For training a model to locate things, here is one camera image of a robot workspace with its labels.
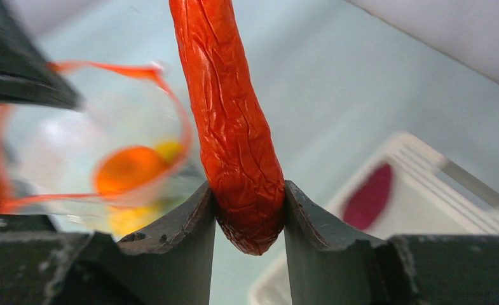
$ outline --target white tray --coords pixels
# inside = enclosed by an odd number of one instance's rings
[[[499,194],[404,132],[383,145],[326,210],[340,218],[347,199],[382,162],[393,168],[391,200],[367,233],[382,239],[399,233],[499,234]],[[253,284],[249,304],[292,304],[285,253]]]

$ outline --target black metal part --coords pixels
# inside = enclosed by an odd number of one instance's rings
[[[77,97],[0,0],[0,103],[74,109]]]
[[[499,236],[383,241],[291,181],[285,190],[294,305],[499,304]],[[208,304],[214,205],[205,183],[118,244],[102,233],[53,232],[43,216],[0,215],[0,304]]]

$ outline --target red chili pepper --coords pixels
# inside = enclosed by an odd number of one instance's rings
[[[284,178],[251,85],[230,0],[169,0],[217,221],[262,255],[284,225]]]

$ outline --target table surface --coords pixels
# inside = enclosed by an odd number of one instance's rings
[[[399,130],[499,191],[499,85],[343,1],[234,7],[285,178],[315,202],[327,203]],[[161,60],[167,81],[189,103],[168,1],[102,2],[36,43],[52,60]],[[20,109],[10,137],[18,141],[19,122],[49,111]],[[283,249],[281,237],[262,257],[244,255],[218,229],[210,303],[245,303]]]

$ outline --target wrinkled red pepper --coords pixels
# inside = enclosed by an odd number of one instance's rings
[[[284,178],[251,85],[231,0],[169,0],[217,221],[262,255],[284,226]]]

